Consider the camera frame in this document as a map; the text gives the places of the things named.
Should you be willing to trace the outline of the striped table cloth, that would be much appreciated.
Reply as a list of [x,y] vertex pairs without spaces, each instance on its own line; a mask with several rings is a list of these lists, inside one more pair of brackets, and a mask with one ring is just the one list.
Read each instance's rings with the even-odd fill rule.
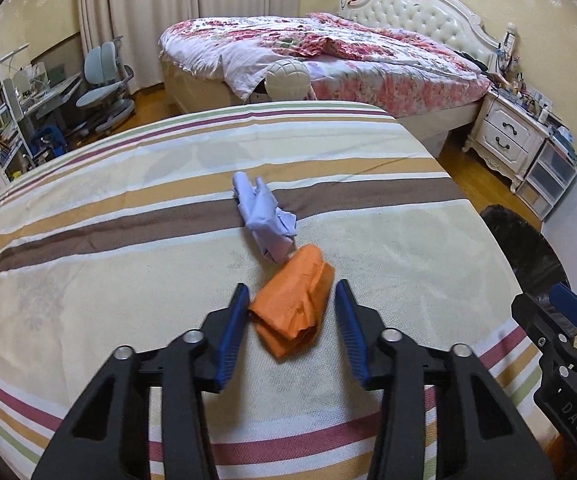
[[366,104],[255,104],[117,134],[0,194],[0,455],[15,477],[117,347],[162,348],[237,284],[270,280],[236,206],[240,171],[361,304],[424,346],[469,344],[538,441],[554,439],[512,268],[423,144]]

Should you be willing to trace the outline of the white tufted headboard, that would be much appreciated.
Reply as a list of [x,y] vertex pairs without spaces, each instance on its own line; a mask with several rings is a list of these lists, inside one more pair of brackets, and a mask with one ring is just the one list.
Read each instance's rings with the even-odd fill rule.
[[364,26],[405,29],[495,67],[501,41],[461,0],[339,0],[338,15]]

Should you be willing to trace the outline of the plastic drawer unit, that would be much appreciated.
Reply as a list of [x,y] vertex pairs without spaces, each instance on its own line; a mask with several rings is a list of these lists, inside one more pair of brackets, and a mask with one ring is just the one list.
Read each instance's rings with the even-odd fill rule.
[[546,139],[517,188],[516,195],[544,221],[577,177],[577,163],[557,141]]

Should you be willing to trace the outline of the black trash bag bin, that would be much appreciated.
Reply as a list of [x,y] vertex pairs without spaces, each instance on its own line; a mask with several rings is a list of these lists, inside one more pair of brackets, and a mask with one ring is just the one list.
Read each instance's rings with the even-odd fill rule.
[[567,274],[546,238],[515,211],[502,205],[485,208],[480,217],[497,241],[523,292],[543,307],[556,284],[569,286]]

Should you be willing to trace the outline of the lavender crumpled cloth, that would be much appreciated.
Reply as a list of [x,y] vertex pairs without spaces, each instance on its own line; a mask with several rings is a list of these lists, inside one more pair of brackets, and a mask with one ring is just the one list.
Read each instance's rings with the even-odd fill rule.
[[297,217],[285,211],[261,177],[255,184],[245,172],[232,178],[238,211],[262,255],[274,263],[284,263],[297,235]]

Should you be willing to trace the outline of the blue desk chair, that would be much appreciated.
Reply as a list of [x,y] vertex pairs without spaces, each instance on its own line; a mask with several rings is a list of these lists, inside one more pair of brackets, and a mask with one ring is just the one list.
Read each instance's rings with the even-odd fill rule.
[[77,129],[82,138],[106,134],[123,124],[136,109],[128,95],[134,77],[132,67],[121,60],[122,36],[94,47],[84,59],[84,79],[89,90],[76,102],[76,107],[91,115]]

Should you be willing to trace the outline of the white nightstand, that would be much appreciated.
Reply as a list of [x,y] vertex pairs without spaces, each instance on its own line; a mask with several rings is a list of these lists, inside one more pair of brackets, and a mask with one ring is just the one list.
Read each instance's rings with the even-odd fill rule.
[[546,139],[546,128],[489,89],[462,152],[474,150],[490,170],[511,181],[509,188],[515,194]]

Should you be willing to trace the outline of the white round fan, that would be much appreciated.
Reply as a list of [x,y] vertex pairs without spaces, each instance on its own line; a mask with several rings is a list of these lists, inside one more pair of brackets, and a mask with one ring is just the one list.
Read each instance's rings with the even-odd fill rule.
[[283,58],[269,66],[264,88],[272,101],[302,101],[311,90],[309,70],[301,61]]

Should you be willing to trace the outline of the study desk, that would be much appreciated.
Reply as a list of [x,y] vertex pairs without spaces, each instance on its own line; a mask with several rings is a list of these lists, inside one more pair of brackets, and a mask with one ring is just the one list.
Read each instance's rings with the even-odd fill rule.
[[23,44],[0,58],[0,76],[4,100],[17,129],[29,140],[44,122],[54,122],[62,131],[66,129],[61,107],[79,90],[81,73],[54,82],[43,62],[16,70],[16,55],[26,50]]

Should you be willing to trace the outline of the bed with floral bedding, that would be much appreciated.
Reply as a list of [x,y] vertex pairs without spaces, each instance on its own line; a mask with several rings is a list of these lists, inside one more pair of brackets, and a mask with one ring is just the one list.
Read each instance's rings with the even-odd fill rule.
[[308,99],[374,105],[395,118],[479,101],[490,81],[459,53],[416,32],[329,13],[305,18],[194,18],[159,38],[168,96],[185,113],[264,101],[271,66],[305,65]]

